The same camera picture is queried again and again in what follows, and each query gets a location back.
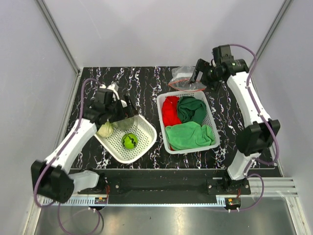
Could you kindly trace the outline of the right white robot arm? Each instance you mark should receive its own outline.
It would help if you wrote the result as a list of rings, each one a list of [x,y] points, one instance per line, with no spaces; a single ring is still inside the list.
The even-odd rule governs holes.
[[[244,59],[235,59],[231,53],[233,44],[212,49],[213,61],[199,59],[189,80],[197,81],[216,91],[224,82],[234,94],[244,119],[244,128],[235,139],[237,152],[221,179],[219,186],[224,192],[233,194],[246,185],[248,171],[255,162],[274,165],[279,158],[277,134],[279,120],[272,119],[265,111],[251,81],[257,64],[254,58],[251,67]]]

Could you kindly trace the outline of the green fake cabbage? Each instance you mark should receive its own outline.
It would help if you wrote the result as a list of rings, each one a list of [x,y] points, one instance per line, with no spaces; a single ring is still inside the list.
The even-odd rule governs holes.
[[[107,121],[105,124],[101,125],[96,133],[102,138],[108,138],[113,134],[113,132],[113,125],[109,121]]]

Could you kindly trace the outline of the green fake watermelon ball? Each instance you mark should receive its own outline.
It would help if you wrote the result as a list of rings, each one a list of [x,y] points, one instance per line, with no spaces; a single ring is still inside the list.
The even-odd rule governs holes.
[[[138,144],[138,138],[135,134],[133,133],[126,133],[122,137],[122,145],[126,149],[134,149]]]

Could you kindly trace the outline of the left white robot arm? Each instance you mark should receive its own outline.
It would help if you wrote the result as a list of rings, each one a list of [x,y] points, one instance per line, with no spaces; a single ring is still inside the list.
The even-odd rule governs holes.
[[[44,196],[65,203],[73,193],[90,189],[96,194],[105,190],[105,181],[95,170],[70,173],[70,168],[86,143],[96,134],[104,137],[104,130],[111,124],[134,118],[135,110],[128,96],[120,99],[116,84],[98,88],[94,100],[82,107],[74,127],[61,144],[44,160],[31,166],[34,199]]]

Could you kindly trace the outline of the clear zip top bag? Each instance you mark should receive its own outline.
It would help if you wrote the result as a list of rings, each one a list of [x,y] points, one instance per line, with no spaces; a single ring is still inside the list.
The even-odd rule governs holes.
[[[193,75],[195,70],[194,66],[182,66],[172,69],[172,79],[168,83],[168,86],[184,92],[195,92],[195,91],[203,91],[206,89],[206,86],[202,84],[200,81],[196,81],[195,83],[190,83],[190,78]]]

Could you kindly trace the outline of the netted green fake melon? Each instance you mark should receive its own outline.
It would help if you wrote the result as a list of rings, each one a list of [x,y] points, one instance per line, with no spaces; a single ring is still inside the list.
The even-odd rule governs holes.
[[[121,131],[127,131],[135,125],[135,119],[135,117],[126,118],[124,120],[115,122],[114,126]]]

